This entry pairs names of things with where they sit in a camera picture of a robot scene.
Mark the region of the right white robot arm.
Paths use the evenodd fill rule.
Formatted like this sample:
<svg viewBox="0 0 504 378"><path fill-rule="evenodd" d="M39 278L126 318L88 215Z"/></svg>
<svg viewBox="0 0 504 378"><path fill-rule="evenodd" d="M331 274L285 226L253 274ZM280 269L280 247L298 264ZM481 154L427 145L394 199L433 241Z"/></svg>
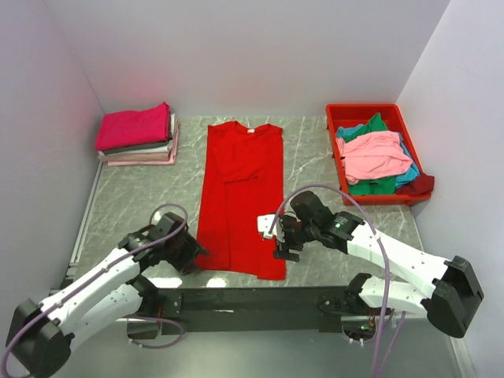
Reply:
<svg viewBox="0 0 504 378"><path fill-rule="evenodd" d="M356 314L382 305L427 317L442 333L465 336L484 292L468 260L446 258L415 249L375 229L360 217L333 213L312 191L291 200L293 215L268 214L257 218L258 231L274 239L277 259L298 261L309 242L366 260L384 269L380 279L357 274L346 288L346 307Z"/></svg>

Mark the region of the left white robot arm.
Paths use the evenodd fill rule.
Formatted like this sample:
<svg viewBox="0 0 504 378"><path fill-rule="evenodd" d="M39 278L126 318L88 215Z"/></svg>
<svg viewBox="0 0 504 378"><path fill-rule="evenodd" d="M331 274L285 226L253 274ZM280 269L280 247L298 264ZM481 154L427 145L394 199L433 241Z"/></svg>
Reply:
<svg viewBox="0 0 504 378"><path fill-rule="evenodd" d="M195 260L207 253L188 231L186 220L171 212L128 233L78 280L40 302L28 299L15 309L2 376L9 376L7 361L15 357L30 377L51 377L77 347L121 318L172 325L179 331L179 342L186 333L175 320L180 298L172 299L172 314L165 315L165 298L143 272L165 261L185 276L198 271Z"/></svg>

